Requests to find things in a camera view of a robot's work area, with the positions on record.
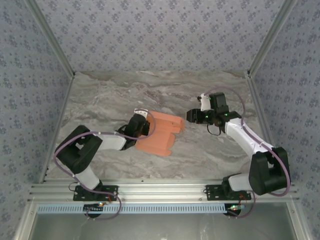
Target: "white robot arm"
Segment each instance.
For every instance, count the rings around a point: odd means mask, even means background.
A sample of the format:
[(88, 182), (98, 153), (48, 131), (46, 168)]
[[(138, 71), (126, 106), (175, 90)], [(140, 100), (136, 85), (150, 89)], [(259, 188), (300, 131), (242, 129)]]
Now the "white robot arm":
[[(120, 127), (115, 133), (137, 138), (141, 135), (148, 135), (150, 123), (147, 121), (148, 111), (135, 109), (134, 115), (129, 123)], [(90, 130), (80, 125), (78, 126), (57, 148), (64, 143)], [(99, 178), (90, 167), (94, 155), (98, 150), (126, 150), (136, 144), (137, 140), (130, 139), (116, 134), (89, 134), (77, 138), (72, 143), (64, 147), (57, 158), (72, 172), (74, 177), (89, 190), (99, 190), (102, 185)]]
[(289, 173), (287, 152), (282, 147), (274, 148), (264, 142), (242, 121), (237, 112), (230, 112), (222, 92), (201, 94), (197, 99), (201, 102), (201, 108), (189, 110), (186, 113), (187, 121), (217, 126), (220, 132), (232, 137), (251, 158), (249, 173), (235, 174), (223, 179), (222, 186), (227, 191), (226, 195), (228, 192), (238, 191), (254, 191), (262, 195), (287, 186), (287, 178), (282, 167), (267, 149), (272, 149), (277, 154)]

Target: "marble tabletop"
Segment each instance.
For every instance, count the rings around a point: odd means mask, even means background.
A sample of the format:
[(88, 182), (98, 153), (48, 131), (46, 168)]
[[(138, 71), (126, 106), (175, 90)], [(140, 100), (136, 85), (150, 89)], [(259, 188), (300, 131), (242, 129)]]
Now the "marble tabletop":
[[(92, 131), (113, 132), (128, 123), (135, 108), (144, 108), (184, 118), (190, 109), (200, 108), (197, 96), (214, 86), (234, 88), (245, 100), (245, 121), (261, 136), (257, 114), (243, 74), (225, 71), (138, 71), (77, 72), (71, 87), (56, 146), (77, 126)], [(223, 91), (231, 111), (242, 113), (237, 96)], [(218, 128), (210, 126), (211, 132)], [(131, 147), (125, 151), (99, 150), (90, 166), (101, 179), (221, 179), (247, 173), (250, 159), (226, 134), (213, 136), (206, 125), (185, 123), (176, 134), (166, 157)], [(47, 179), (67, 178), (53, 161)]]

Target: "orange block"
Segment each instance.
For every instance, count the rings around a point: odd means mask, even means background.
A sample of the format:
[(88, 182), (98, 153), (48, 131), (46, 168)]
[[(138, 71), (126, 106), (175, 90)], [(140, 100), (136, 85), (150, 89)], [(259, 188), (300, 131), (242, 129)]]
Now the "orange block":
[(158, 156), (169, 156), (172, 153), (169, 148), (174, 145), (176, 138), (173, 133), (184, 131), (185, 121), (179, 116), (161, 112), (151, 111), (151, 114), (155, 123), (149, 115), (146, 119), (150, 122), (150, 130), (155, 126), (155, 131), (150, 137), (137, 140), (135, 148)]

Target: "purple cable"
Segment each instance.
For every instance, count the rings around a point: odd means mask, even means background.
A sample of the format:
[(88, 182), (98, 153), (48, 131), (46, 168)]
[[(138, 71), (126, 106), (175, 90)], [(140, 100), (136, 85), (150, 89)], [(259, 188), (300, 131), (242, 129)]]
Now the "purple cable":
[[(280, 159), (280, 157), (278, 157), (278, 155), (268, 146), (266, 146), (263, 142), (259, 141), (255, 136), (253, 136), (244, 126), (245, 123), (245, 114), (246, 114), (246, 105), (245, 105), (245, 101), (243, 100), (243, 98), (240, 96), (239, 93), (237, 93), (234, 89), (232, 89), (231, 87), (228, 86), (215, 86), (213, 88), (211, 88), (209, 91), (207, 91), (204, 95), (208, 95), (209, 93), (211, 93), (213, 90), (217, 90), (217, 89), (227, 89), (230, 90), (231, 92), (233, 92), (235, 95), (237, 95), (237, 97), (240, 99), (240, 102), (242, 104), (243, 107), (243, 113), (241, 115), (241, 126), (244, 130), (244, 132), (250, 137), (252, 138), (252, 140), (254, 140), (257, 144), (261, 145), (262, 147), (264, 147), (268, 152), (270, 152), (272, 154), (272, 156), (279, 162), (280, 166), (282, 167), (282, 170), (284, 172), (285, 175), (285, 179), (286, 179), (286, 188), (285, 191), (283, 193), (273, 193), (270, 192), (270, 195), (276, 196), (276, 197), (283, 197), (286, 194), (288, 194), (288, 192), (290, 191), (290, 186), (291, 186), (291, 181), (290, 181), (290, 176), (288, 173), (288, 170), (286, 168), (286, 166), (284, 165), (284, 163), (282, 162), (282, 160)], [(253, 206), (252, 209), (255, 207), (255, 203), (256, 203), (256, 198), (255, 198), (255, 194), (253, 193)], [(250, 215), (252, 213), (252, 209), (245, 214), (242, 217), (247, 217), (248, 215)]]
[[(137, 111), (144, 111), (144, 112), (147, 112), (150, 117), (152, 118), (153, 122), (154, 122), (154, 126), (153, 126), (153, 129), (152, 131), (147, 135), (147, 136), (143, 136), (143, 137), (132, 137), (132, 136), (126, 136), (124, 134), (121, 134), (121, 133), (118, 133), (118, 132), (105, 132), (105, 131), (102, 131), (102, 132), (98, 132), (98, 131), (88, 131), (88, 132), (84, 132), (84, 133), (81, 133), (79, 134), (78, 136), (75, 136), (73, 138), (71, 138), (69, 141), (65, 142), (61, 147), (59, 147), (54, 155), (53, 155), (53, 162), (55, 163), (55, 165), (60, 169), (62, 170), (63, 172), (65, 172), (67, 175), (69, 175), (70, 177), (74, 178), (78, 183), (80, 182), (79, 179), (77, 179), (76, 176), (74, 176), (74, 174), (72, 174), (71, 172), (69, 172), (68, 170), (64, 169), (58, 162), (57, 162), (57, 155), (60, 153), (60, 151), (65, 148), (66, 146), (68, 146), (69, 144), (73, 143), (75, 140), (79, 139), (79, 138), (82, 138), (84, 136), (87, 136), (87, 135), (116, 135), (116, 136), (120, 136), (120, 137), (125, 137), (127, 139), (132, 139), (132, 140), (142, 140), (142, 139), (146, 139), (146, 138), (149, 138), (156, 130), (156, 119), (155, 117), (147, 110), (145, 109), (137, 109)], [(92, 192), (92, 193), (95, 193), (95, 194), (105, 194), (105, 195), (109, 195), (109, 196), (113, 196), (115, 197), (118, 201), (119, 201), (119, 208), (118, 208), (118, 211), (110, 216), (110, 217), (103, 217), (103, 218), (93, 218), (95, 221), (103, 221), (103, 220), (111, 220), (111, 219), (114, 219), (115, 217), (117, 217), (121, 211), (121, 208), (122, 208), (122, 202), (121, 202), (121, 199), (118, 197), (118, 195), (116, 194), (113, 194), (112, 192), (106, 192), (106, 191), (95, 191), (95, 190), (92, 190), (92, 189), (89, 189), (87, 188), (86, 186), (84, 186), (82, 183), (80, 183), (80, 186), (83, 187), (85, 190), (89, 191), (89, 192)]]

